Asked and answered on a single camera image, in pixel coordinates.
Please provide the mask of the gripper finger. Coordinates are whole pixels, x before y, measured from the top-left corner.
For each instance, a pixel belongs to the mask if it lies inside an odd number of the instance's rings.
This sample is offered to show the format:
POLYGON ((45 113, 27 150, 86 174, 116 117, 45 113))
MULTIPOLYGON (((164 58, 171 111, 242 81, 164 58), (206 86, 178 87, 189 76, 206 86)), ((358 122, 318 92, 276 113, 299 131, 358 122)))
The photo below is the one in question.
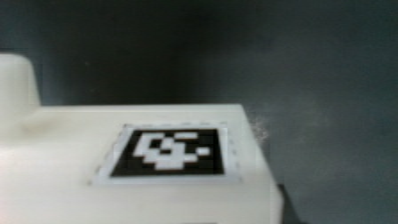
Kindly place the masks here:
POLYGON ((278 185, 279 187, 279 191, 283 194, 283 199, 285 199, 285 203, 283 203, 283 224, 310 224, 299 217, 299 213, 297 213, 297 209, 294 206, 294 201, 292 201, 292 197, 286 191, 286 187, 283 184, 278 185))

